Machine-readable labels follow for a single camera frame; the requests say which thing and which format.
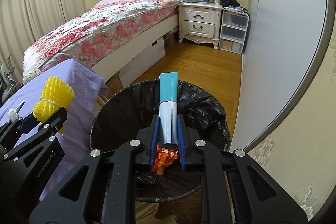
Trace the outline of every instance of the bed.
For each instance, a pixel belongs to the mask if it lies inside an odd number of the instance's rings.
[[[25,51],[24,84],[70,58],[80,60],[107,82],[179,24],[174,8],[181,0],[141,0],[140,8],[137,1],[103,0],[89,12],[42,37]],[[132,16],[132,10],[139,13]],[[115,15],[120,14],[124,17],[116,21]],[[139,30],[130,32],[139,22],[142,24]],[[72,31],[80,24],[80,31]]]

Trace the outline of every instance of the purple cloth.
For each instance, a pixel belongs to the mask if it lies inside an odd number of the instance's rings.
[[[33,111],[33,106],[40,100],[47,79],[53,75],[72,87],[74,97],[68,108],[68,119],[65,122],[64,132],[56,134],[65,156],[46,185],[41,199],[89,152],[90,131],[95,118],[93,112],[98,93],[107,94],[107,86],[102,77],[83,63],[69,59],[37,76],[9,98],[0,108],[0,125],[8,121],[8,110],[16,109],[22,101],[25,101],[25,104],[18,113],[19,117],[28,116]],[[37,131],[38,126],[29,134],[22,135],[16,145]]]

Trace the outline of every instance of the silver bolt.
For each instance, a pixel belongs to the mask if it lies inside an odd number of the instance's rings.
[[[98,157],[100,155],[100,150],[99,149],[94,149],[90,152],[90,155],[92,157]]]
[[[139,140],[131,140],[131,141],[129,142],[129,144],[130,144],[131,146],[138,146],[138,145],[140,144],[140,141],[139,141]]]
[[[245,151],[241,149],[237,149],[235,153],[238,157],[244,157],[246,154]]]
[[[205,146],[205,141],[203,141],[203,140],[197,140],[197,141],[195,142],[195,144],[196,144],[197,146]]]

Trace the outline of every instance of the trash can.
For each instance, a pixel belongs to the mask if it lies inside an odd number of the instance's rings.
[[[183,114],[187,127],[199,136],[228,151],[230,133],[227,129],[223,106],[211,94],[187,82],[178,82],[177,113]],[[140,129],[149,127],[154,114],[159,114],[159,80],[148,80],[124,88],[114,95],[98,112],[91,130],[90,147],[103,152],[118,149],[135,139]],[[155,176],[153,185],[136,191],[136,200],[142,202],[174,201],[201,187],[199,172],[185,172],[179,159]]]

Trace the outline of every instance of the orange wrapper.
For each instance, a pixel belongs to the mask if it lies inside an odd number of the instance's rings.
[[[171,165],[174,160],[177,160],[179,158],[179,151],[175,149],[159,148],[159,146],[157,146],[156,152],[157,156],[155,159],[153,170],[151,170],[151,172],[162,175],[164,169]]]

